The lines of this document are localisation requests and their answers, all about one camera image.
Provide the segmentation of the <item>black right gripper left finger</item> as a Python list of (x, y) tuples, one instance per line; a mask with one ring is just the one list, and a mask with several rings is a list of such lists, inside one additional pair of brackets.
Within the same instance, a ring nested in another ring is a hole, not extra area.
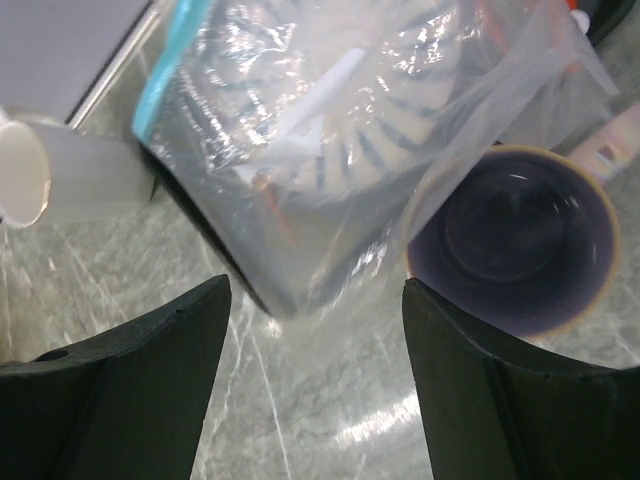
[(5, 479), (186, 479), (231, 309), (227, 276), (1, 367)]

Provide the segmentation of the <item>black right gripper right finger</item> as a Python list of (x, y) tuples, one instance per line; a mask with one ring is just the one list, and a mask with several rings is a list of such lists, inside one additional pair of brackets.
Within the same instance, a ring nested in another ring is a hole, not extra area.
[(635, 479), (639, 371), (526, 343), (417, 279), (402, 319), (437, 479)]

